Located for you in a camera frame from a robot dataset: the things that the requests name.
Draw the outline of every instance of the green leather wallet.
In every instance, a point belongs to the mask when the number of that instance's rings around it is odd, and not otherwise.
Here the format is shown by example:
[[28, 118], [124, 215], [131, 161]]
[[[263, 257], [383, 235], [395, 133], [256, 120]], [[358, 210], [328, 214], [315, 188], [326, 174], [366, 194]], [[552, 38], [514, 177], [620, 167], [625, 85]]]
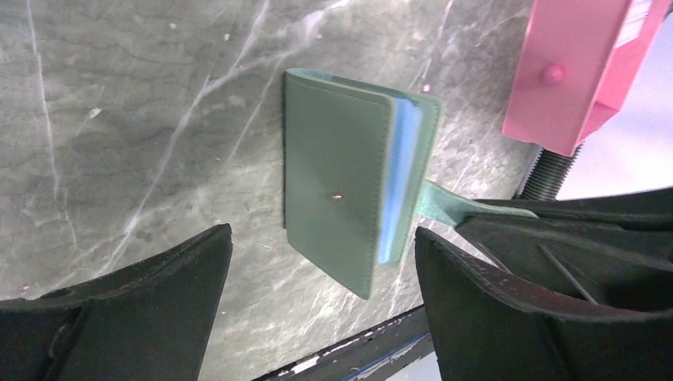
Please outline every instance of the green leather wallet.
[[417, 214], [447, 225], [470, 213], [531, 214], [424, 180], [437, 98], [303, 68], [285, 73], [284, 97], [287, 239], [361, 298], [377, 264], [400, 263]]

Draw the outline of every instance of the wallet stitching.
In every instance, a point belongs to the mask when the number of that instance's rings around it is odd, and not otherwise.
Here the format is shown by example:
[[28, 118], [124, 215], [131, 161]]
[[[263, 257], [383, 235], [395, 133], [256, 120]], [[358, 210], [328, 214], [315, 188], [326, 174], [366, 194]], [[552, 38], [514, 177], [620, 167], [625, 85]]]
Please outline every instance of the wallet stitching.
[[[386, 109], [388, 112], [390, 112], [390, 106], [388, 106], [388, 105], [386, 105], [386, 104], [382, 104], [382, 103], [378, 103], [378, 102], [373, 102], [373, 101], [370, 101], [370, 100], [368, 100], [368, 99], [358, 98], [358, 97], [355, 97], [355, 96], [352, 96], [352, 95], [348, 95], [348, 94], [338, 93], [338, 92], [333, 91], [333, 90], [329, 90], [329, 89], [325, 89], [325, 88], [322, 88], [322, 87], [317, 87], [317, 86], [315, 86], [315, 85], [310, 85], [310, 84], [308, 84], [308, 83], [300, 82], [300, 81], [298, 81], [298, 80], [296, 80], [296, 79], [292, 79], [291, 77], [288, 77], [287, 80], [288, 80], [289, 82], [292, 82], [292, 83], [296, 84], [296, 85], [300, 85], [300, 86], [304, 86], [304, 87], [311, 87], [311, 88], [313, 88], [314, 90], [323, 91], [323, 92], [326, 92], [326, 93], [330, 93], [330, 94], [338, 95], [338, 96], [340, 96], [340, 97], [351, 98], [351, 99], [355, 99], [355, 100], [357, 100], [357, 101], [367, 102], [367, 103], [371, 103], [371, 104], [374, 104], [374, 105], [377, 105], [377, 106], [381, 106], [381, 107], [383, 107], [384, 109]], [[382, 122], [380, 123], [380, 126], [379, 126], [379, 127], [382, 128], [383, 130], [386, 130], [386, 125], [387, 125], [387, 124], [388, 124], [387, 121], [382, 120]], [[377, 164], [379, 164], [379, 166], [382, 166], [382, 165], [383, 165], [383, 161], [385, 160], [385, 156], [386, 156], [386, 147], [387, 147], [387, 145], [388, 145], [388, 143], [387, 143], [387, 141], [384, 139], [384, 140], [383, 140], [383, 149], [378, 149], [378, 150], [377, 150], [377, 152], [379, 153], [379, 159], [377, 160]], [[374, 180], [376, 180], [378, 183], [383, 184], [383, 179], [382, 179], [381, 175], [377, 175], [377, 176], [374, 178]], [[381, 193], [380, 193], [380, 190], [375, 190], [375, 192], [376, 192], [376, 196], [374, 197], [374, 199], [376, 200], [376, 202], [374, 203], [374, 204], [375, 204], [375, 213], [378, 213], [378, 210], [380, 209], [380, 205], [378, 205], [378, 204], [381, 203], [381, 197], [380, 197], [380, 196], [381, 196]], [[378, 229], [378, 224], [380, 224], [379, 218], [375, 218], [375, 220], [376, 220], [376, 222], [375, 222], [375, 224], [374, 224], [374, 226], [373, 226], [373, 229], [370, 229], [370, 231], [373, 231], [373, 232], [376, 232], [377, 230], [379, 230], [379, 229]], [[376, 247], [377, 247], [377, 245], [378, 245], [378, 239], [377, 239], [376, 236], [374, 236], [370, 241], [374, 242], [374, 244], [371, 244], [370, 247], [367, 248], [367, 250], [368, 250], [369, 252], [373, 252], [374, 254], [376, 254]], [[372, 257], [371, 257], [371, 256], [367, 256], [367, 258], [366, 258], [365, 260], [366, 260], [365, 264], [366, 264], [367, 269], [371, 269]], [[333, 275], [333, 274], [329, 274], [329, 275], [332, 276], [337, 282], [344, 284], [347, 288], [357, 288], [357, 287], [354, 287], [352, 283], [343, 280], [343, 279], [342, 279], [340, 276], [338, 276], [338, 275]], [[371, 272], [370, 272], [370, 271], [367, 272], [367, 273], [365, 274], [365, 276], [364, 276], [364, 282], [365, 282], [366, 284], [369, 285], [369, 290], [367, 290], [366, 293], [368, 293], [368, 294], [371, 293]]]

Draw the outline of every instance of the pink plastic part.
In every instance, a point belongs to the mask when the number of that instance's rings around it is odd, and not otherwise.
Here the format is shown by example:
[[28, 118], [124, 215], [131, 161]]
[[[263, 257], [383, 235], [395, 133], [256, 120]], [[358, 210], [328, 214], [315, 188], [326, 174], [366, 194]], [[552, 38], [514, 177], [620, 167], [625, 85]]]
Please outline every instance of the pink plastic part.
[[542, 69], [542, 72], [540, 73], [540, 81], [547, 86], [554, 86], [563, 82], [564, 76], [565, 72], [563, 71], [563, 67], [552, 63]]
[[535, 0], [502, 133], [572, 156], [623, 105], [670, 4]]

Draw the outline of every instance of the black metal edge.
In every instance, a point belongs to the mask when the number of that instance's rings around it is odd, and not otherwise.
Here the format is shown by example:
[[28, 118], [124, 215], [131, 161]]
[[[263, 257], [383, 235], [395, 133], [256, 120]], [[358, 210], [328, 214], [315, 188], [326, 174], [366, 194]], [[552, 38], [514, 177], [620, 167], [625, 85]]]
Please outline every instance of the black metal edge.
[[254, 381], [385, 380], [434, 350], [425, 308], [416, 307]]

